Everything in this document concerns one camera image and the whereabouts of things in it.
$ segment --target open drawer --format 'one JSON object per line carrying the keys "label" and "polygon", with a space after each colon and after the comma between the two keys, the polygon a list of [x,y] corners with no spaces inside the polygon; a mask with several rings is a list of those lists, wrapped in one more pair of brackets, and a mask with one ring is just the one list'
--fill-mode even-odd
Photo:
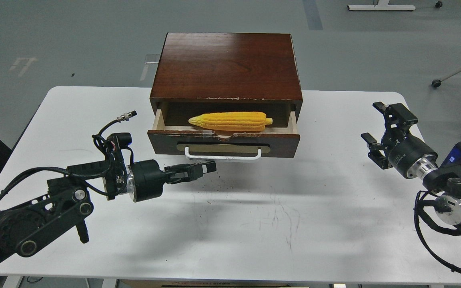
{"label": "open drawer", "polygon": [[[227,132],[192,126],[188,119],[203,113],[262,111],[273,124],[262,132]],[[156,154],[185,154],[185,147],[196,155],[253,156],[261,149],[262,157],[295,156],[300,135],[296,113],[289,105],[242,103],[166,102],[156,110],[148,137]]]}

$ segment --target screw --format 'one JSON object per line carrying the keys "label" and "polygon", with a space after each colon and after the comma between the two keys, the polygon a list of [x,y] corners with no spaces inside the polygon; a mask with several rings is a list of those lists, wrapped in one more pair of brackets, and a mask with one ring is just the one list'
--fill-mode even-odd
{"label": "screw", "polygon": [[79,212],[81,212],[82,215],[89,215],[92,213],[92,206],[85,202],[79,206]]}
{"label": "screw", "polygon": [[20,246],[20,253],[23,256],[31,256],[37,250],[37,243],[35,241],[28,240]]}
{"label": "screw", "polygon": [[78,200],[83,200],[86,197],[86,192],[79,189],[74,192],[74,198]]}

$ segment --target metal stand base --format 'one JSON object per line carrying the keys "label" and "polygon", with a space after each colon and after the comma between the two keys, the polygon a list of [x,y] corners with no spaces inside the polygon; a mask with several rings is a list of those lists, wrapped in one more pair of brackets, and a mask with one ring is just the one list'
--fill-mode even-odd
{"label": "metal stand base", "polygon": [[378,4],[376,5],[348,5],[348,10],[355,11],[355,10],[372,10],[372,11],[386,11],[386,10],[394,10],[394,11],[414,11],[414,5],[389,5],[389,0],[378,0]]}

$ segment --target corn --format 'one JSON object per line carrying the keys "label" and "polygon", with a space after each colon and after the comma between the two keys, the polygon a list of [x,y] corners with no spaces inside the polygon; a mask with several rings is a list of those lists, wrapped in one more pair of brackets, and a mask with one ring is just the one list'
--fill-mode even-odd
{"label": "corn", "polygon": [[273,119],[266,118],[263,112],[223,112],[202,114],[188,122],[211,130],[259,132],[273,124]]}

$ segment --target wooden box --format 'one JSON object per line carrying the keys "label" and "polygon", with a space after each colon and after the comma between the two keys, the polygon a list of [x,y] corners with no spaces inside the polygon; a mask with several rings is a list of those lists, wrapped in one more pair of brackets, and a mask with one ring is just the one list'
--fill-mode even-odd
{"label": "wooden box", "polygon": [[[150,104],[148,137],[156,154],[294,157],[302,91],[289,34],[168,33]],[[260,133],[207,131],[188,119],[203,113],[262,111]]]}

